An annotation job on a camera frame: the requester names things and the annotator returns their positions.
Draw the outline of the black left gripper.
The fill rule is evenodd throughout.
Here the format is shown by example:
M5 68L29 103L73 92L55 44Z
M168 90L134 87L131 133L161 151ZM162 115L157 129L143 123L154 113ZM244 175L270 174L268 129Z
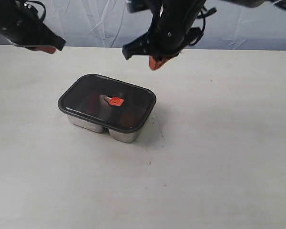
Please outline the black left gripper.
M39 0L0 0L0 35L14 46L54 54L66 41L45 23L46 7Z

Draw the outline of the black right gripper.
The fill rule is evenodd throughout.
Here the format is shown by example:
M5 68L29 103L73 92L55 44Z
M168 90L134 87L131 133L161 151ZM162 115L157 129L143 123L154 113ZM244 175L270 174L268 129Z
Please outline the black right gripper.
M204 0L153 0L152 21L148 31L125 44L125 59L149 56L152 71L160 69L186 46L196 45L205 30Z

